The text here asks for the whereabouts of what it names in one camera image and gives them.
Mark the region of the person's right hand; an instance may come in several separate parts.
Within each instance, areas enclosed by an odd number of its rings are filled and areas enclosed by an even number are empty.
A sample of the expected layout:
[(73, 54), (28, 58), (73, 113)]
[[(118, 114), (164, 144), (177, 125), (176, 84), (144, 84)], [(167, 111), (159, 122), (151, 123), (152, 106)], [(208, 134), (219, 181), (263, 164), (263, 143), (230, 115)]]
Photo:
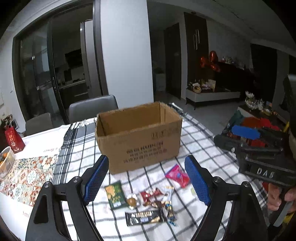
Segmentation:
[(282, 201), (292, 202), (292, 206), (288, 213), (295, 212), (295, 200), (296, 200), (296, 188), (288, 190), (284, 198), (280, 197), (280, 188), (272, 183), (268, 184), (268, 196), (267, 196), (267, 207), (271, 211), (277, 211), (282, 203)]

